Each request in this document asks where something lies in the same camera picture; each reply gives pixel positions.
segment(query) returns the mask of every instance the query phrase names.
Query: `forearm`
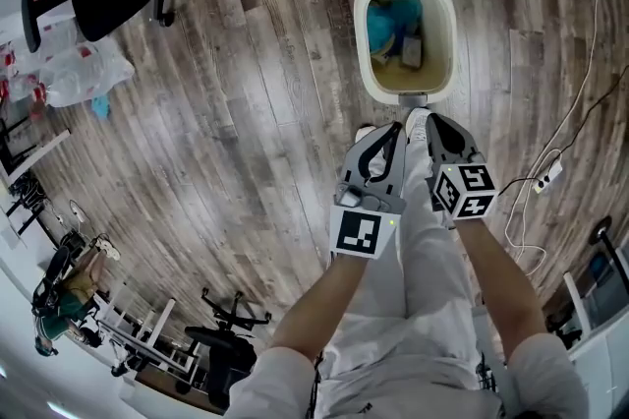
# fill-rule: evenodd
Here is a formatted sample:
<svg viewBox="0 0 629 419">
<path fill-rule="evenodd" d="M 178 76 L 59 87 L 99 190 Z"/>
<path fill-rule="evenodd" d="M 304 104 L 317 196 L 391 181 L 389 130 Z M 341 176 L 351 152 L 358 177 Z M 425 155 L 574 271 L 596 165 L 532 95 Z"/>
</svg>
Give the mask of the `forearm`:
<svg viewBox="0 0 629 419">
<path fill-rule="evenodd" d="M 457 229 L 508 359 L 520 342 L 546 332 L 542 306 L 529 279 L 481 220 L 457 221 Z"/>
<path fill-rule="evenodd" d="M 365 273 L 367 260 L 338 255 L 279 323 L 271 347 L 288 347 L 314 361 L 334 335 Z"/>
</svg>

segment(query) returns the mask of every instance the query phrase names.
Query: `trash can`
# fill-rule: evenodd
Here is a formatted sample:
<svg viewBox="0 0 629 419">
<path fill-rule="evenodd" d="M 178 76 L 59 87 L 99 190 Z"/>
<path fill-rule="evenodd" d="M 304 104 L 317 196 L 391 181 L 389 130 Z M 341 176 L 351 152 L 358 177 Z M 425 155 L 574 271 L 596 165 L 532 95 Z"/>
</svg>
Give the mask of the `trash can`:
<svg viewBox="0 0 629 419">
<path fill-rule="evenodd" d="M 457 30 L 452 0 L 420 0 L 422 66 L 412 69 L 392 57 L 386 64 L 372 61 L 367 10 L 373 0 L 354 0 L 354 26 L 363 83 L 370 95 L 385 104 L 425 106 L 445 99 L 453 89 L 457 68 Z"/>
</svg>

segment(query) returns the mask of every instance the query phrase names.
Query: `white pants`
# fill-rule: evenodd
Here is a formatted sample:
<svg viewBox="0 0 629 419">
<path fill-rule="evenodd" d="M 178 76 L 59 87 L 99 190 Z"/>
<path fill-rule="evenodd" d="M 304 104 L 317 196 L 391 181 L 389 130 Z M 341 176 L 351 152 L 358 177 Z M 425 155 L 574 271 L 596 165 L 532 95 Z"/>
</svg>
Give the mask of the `white pants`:
<svg viewBox="0 0 629 419">
<path fill-rule="evenodd" d="M 383 162 L 381 156 L 375 158 L 370 169 L 381 172 Z M 369 366 L 381 367 L 391 359 L 397 375 L 405 379 L 478 387 L 475 370 L 480 358 L 470 282 L 450 232 L 432 212 L 429 176 L 426 142 L 411 142 L 406 150 L 402 196 L 407 206 L 396 236 L 399 243 L 392 242 L 379 260 L 368 264 L 325 348 L 319 366 L 324 385 L 325 380 L 331 385 L 351 382 L 352 376 L 362 378 Z M 404 361 L 413 361 L 413 367 L 399 368 Z"/>
</svg>

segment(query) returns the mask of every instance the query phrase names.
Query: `white plastic bag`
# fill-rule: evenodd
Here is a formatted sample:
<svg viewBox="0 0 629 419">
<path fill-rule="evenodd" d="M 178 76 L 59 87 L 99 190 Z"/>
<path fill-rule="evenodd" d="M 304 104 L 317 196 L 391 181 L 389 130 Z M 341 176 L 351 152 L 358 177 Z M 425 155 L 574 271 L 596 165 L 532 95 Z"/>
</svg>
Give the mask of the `white plastic bag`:
<svg viewBox="0 0 629 419">
<path fill-rule="evenodd" d="M 28 73 L 27 75 L 18 75 L 17 77 L 9 78 L 7 85 L 9 100 L 11 102 L 18 102 L 28 97 L 35 87 L 37 87 L 38 83 L 39 78 L 37 77 L 37 73 Z"/>
<path fill-rule="evenodd" d="M 8 43 L 10 57 L 5 56 L 9 76 L 23 75 L 41 68 L 53 56 L 77 43 L 77 27 L 74 20 L 46 26 L 40 30 L 41 44 L 35 53 L 30 53 L 23 37 Z"/>
<path fill-rule="evenodd" d="M 105 95 L 134 72 L 116 42 L 104 37 L 55 55 L 41 68 L 39 80 L 46 89 L 46 103 L 63 107 Z"/>
</svg>

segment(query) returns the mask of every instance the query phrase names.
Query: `blue trash bag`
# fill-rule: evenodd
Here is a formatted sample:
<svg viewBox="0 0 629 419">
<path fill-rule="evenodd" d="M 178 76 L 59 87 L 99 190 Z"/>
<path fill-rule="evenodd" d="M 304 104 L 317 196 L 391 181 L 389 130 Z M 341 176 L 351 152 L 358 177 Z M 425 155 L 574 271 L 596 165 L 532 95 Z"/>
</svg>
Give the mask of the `blue trash bag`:
<svg viewBox="0 0 629 419">
<path fill-rule="evenodd" d="M 381 50 L 395 36 L 387 55 L 402 52 L 404 36 L 414 34 L 422 19 L 420 0 L 389 0 L 384 4 L 371 3 L 367 8 L 367 36 L 370 53 Z"/>
</svg>

